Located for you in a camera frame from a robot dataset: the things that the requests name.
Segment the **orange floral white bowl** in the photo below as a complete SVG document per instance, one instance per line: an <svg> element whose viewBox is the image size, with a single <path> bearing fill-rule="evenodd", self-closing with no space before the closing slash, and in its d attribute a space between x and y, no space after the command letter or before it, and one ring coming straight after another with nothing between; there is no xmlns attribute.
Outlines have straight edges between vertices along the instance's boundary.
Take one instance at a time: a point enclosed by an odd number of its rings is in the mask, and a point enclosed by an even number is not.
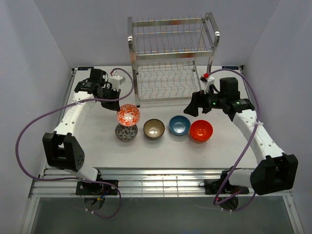
<svg viewBox="0 0 312 234"><path fill-rule="evenodd" d="M138 124L140 120L140 110L132 104L125 104L120 107L116 113L116 118L119 124L131 127Z"/></svg>

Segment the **grey leaf patterned bowl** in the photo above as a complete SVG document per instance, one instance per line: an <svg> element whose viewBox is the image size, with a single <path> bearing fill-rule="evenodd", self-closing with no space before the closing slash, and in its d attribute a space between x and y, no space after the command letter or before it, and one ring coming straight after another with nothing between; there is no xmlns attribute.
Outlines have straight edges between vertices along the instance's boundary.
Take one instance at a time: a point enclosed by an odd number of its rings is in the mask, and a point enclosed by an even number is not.
<svg viewBox="0 0 312 234"><path fill-rule="evenodd" d="M130 141L137 136L137 133L137 125L123 126L121 124L118 124L115 128L115 135L121 141Z"/></svg>

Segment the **brown bowl dark patterned rim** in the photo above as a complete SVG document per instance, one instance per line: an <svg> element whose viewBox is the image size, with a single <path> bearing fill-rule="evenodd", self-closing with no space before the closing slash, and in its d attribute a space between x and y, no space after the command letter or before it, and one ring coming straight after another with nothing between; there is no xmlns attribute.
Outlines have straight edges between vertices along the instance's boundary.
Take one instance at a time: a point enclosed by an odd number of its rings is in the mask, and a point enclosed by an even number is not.
<svg viewBox="0 0 312 234"><path fill-rule="evenodd" d="M150 140L156 140L163 136L165 132L164 123L159 119L149 119L143 125L144 135Z"/></svg>

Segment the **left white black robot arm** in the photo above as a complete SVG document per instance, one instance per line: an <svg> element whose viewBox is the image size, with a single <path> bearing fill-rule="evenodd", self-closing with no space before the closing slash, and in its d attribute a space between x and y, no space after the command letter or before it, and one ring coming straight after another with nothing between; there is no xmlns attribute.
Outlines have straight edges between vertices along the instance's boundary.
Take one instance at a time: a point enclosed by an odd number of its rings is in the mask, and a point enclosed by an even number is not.
<svg viewBox="0 0 312 234"><path fill-rule="evenodd" d="M72 99L73 106L65 112L63 119L52 133L45 133L43 146L48 165L60 170L66 170L75 177L88 179L87 190L98 195L103 190L103 182L97 179L97 169L85 163L85 153L80 146L77 136L82 125L95 105L93 99L114 99L114 102L102 101L103 108L119 111L119 88L125 82L125 77L120 75L108 77L101 69L92 68L90 76L76 85ZM80 100L92 99L79 103Z"/></svg>

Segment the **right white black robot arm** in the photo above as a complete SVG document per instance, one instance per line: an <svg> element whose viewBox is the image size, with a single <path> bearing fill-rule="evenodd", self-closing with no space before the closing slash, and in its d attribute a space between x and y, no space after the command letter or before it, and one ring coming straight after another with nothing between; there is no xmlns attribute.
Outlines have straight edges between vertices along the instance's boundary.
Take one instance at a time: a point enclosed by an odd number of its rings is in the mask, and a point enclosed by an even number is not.
<svg viewBox="0 0 312 234"><path fill-rule="evenodd" d="M206 114L221 109L242 132L256 158L254 170L235 169L220 181L221 190L231 194L239 187L252 188L257 195L265 195L293 187L298 167L295 155L286 154L277 146L261 122L257 120L254 106L241 98L236 78L221 78L216 90L212 78L206 90L194 92L184 113L197 117L199 108Z"/></svg>

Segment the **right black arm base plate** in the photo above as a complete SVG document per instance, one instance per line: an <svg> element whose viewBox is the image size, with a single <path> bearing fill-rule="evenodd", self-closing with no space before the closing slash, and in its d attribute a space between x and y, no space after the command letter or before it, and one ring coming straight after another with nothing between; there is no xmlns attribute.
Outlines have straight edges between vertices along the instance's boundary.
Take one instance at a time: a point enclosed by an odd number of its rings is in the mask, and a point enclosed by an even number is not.
<svg viewBox="0 0 312 234"><path fill-rule="evenodd" d="M206 195L215 195L217 194L217 191L219 190L219 187L221 186L222 181L221 179L205 179L199 183L199 187L203 188L205 190ZM224 188L221 191L221 194L234 194L238 191L242 190L240 194L248 194L249 189L241 186L233 186L230 185L228 182L224 186Z"/></svg>

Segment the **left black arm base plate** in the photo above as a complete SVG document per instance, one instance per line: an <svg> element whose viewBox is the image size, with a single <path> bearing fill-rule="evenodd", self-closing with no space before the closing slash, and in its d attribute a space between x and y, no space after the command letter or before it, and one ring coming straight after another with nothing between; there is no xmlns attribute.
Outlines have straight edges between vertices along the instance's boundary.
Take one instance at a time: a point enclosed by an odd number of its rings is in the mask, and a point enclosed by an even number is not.
<svg viewBox="0 0 312 234"><path fill-rule="evenodd" d="M89 182L77 182L76 195L118 195L115 185L118 187L118 180L104 180L105 183L110 183L112 185L89 183Z"/></svg>

